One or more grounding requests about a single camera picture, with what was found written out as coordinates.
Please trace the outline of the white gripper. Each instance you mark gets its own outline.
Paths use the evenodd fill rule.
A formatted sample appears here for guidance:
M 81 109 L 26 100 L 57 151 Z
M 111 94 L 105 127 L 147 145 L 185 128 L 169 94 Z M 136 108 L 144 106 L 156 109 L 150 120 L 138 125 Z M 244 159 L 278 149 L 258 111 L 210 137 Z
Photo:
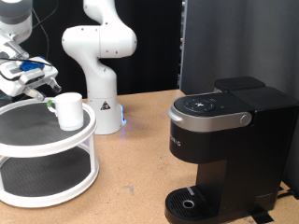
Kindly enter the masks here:
M 58 70 L 41 57 L 30 59 L 1 59 L 0 90 L 8 96 L 26 94 L 37 101 L 46 96 L 37 90 L 42 85 L 49 85 L 54 93 L 62 87 L 57 83 Z

